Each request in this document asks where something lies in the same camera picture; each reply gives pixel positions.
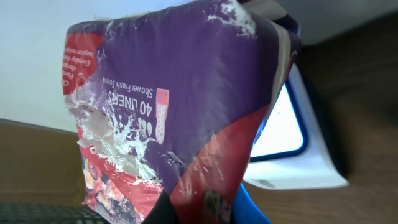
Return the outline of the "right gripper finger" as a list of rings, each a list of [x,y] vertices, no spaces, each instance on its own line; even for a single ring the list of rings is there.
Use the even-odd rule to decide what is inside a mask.
[[[232,218],[234,224],[271,224],[271,221],[254,203],[243,184],[240,184],[234,198]]]

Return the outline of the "purple square snack packet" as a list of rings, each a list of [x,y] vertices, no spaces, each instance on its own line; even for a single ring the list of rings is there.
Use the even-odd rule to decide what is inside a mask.
[[[299,24],[274,1],[192,1],[70,26],[63,96],[85,205],[110,223],[232,223],[299,47]]]

